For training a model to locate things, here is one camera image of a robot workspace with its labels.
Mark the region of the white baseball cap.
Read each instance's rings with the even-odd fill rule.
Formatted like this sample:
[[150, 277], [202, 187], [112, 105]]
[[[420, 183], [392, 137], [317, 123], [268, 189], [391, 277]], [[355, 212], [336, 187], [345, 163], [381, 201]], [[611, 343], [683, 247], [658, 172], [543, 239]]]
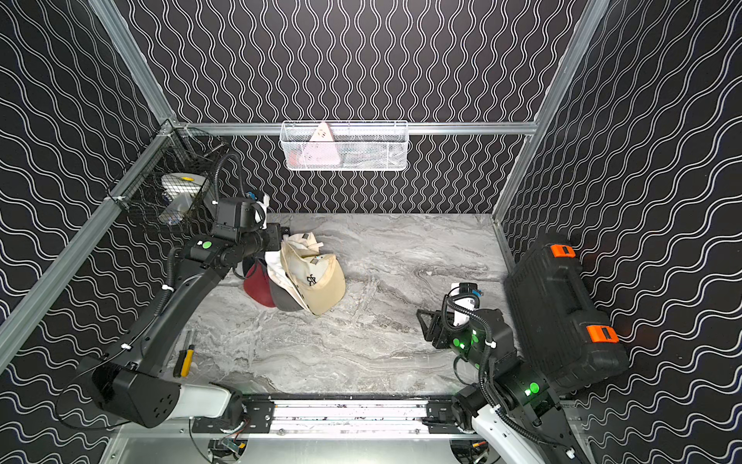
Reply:
[[269, 278], [271, 278], [281, 287], [285, 288], [305, 308], [304, 310], [307, 310], [308, 307], [305, 301], [303, 301], [303, 297], [301, 297], [301, 294], [299, 293], [293, 282], [291, 282], [289, 276], [286, 275], [286, 272], [280, 261], [280, 252], [267, 251], [265, 253], [265, 262]]

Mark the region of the red baseball cap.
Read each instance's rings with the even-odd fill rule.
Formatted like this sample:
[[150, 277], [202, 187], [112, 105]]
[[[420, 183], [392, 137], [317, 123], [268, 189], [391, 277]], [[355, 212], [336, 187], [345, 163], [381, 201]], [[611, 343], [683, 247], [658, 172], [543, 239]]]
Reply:
[[263, 307], [275, 307], [270, 278], [266, 266], [260, 259], [246, 258], [243, 261], [243, 291]]

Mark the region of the tan baseball cap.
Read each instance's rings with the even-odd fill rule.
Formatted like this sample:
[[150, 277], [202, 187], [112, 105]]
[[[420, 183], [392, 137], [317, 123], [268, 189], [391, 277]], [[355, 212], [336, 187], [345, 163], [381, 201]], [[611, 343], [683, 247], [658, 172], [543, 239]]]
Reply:
[[314, 315], [325, 314], [344, 298], [346, 280], [334, 253], [324, 253], [322, 248], [319, 255], [301, 257], [282, 241], [280, 259], [286, 275]]

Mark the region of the cream baseball cap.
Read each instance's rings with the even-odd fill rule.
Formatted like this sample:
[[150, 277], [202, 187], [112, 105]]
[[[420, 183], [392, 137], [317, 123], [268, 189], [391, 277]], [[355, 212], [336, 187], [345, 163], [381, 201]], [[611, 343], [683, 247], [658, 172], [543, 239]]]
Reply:
[[283, 241], [295, 249], [301, 257], [319, 255], [324, 247], [324, 244], [319, 242], [312, 232], [285, 235]]

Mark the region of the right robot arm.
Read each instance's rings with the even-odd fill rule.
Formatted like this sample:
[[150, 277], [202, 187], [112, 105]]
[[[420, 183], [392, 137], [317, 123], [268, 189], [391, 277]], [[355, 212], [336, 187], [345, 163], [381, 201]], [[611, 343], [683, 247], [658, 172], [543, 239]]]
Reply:
[[455, 425], [481, 437], [500, 463], [589, 462], [558, 394], [518, 354], [502, 312], [476, 309], [468, 315], [456, 326], [444, 309], [417, 311], [424, 338], [477, 371], [475, 382], [452, 398]]

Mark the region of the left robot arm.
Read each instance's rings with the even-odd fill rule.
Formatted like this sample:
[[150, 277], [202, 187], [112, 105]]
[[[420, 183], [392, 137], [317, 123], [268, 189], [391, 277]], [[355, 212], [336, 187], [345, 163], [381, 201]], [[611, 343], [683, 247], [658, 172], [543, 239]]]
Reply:
[[238, 390], [182, 384], [163, 374], [202, 301], [229, 273], [279, 246], [281, 227], [267, 221], [269, 199], [249, 185], [243, 166], [237, 174], [237, 195], [214, 197], [211, 231], [172, 247], [162, 287], [133, 326], [102, 359], [86, 358], [78, 366], [75, 379], [100, 411], [147, 428], [181, 418], [220, 421], [228, 430], [243, 423]]

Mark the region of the white object in black basket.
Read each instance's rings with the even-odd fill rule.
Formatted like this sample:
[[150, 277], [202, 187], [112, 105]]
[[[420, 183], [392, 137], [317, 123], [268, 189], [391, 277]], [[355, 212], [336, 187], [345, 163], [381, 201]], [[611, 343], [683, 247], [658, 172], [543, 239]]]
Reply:
[[166, 200], [158, 221], [166, 225], [180, 223], [187, 216], [197, 195], [201, 193], [207, 179], [190, 173], [167, 173], [160, 178]]

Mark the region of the pink triangular card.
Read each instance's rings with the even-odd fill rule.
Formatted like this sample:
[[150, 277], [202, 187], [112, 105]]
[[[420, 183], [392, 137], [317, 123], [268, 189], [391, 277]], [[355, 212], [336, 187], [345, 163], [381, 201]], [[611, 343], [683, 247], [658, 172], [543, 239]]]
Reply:
[[342, 162], [330, 124], [318, 124], [309, 141], [292, 158], [293, 166], [304, 169], [339, 166]]

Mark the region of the black orange tool case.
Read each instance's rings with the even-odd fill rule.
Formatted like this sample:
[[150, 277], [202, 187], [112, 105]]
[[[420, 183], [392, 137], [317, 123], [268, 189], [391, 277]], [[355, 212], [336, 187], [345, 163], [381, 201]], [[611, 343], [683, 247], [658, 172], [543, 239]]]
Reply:
[[628, 354], [608, 314], [595, 307], [566, 236], [540, 236], [505, 279], [525, 359], [560, 394], [624, 373]]

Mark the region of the yellow handled screwdriver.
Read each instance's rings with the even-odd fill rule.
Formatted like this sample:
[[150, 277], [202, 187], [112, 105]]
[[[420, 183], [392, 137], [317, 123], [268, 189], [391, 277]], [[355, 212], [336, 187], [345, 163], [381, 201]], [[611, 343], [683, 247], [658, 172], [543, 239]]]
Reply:
[[173, 376], [175, 378], [185, 378], [189, 376], [191, 371], [192, 359], [195, 351], [196, 342], [196, 331], [189, 330], [185, 336], [185, 342], [183, 349], [179, 352], [179, 356], [176, 365], [173, 369]]

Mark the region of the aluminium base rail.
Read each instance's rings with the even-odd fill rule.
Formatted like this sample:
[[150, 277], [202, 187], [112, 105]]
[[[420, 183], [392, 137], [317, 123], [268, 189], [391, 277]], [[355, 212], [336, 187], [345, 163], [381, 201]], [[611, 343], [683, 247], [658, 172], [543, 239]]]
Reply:
[[126, 425], [121, 438], [175, 439], [427, 439], [465, 438], [478, 426], [515, 437], [494, 409], [450, 396], [251, 396], [235, 429], [212, 419], [175, 419], [155, 428]]

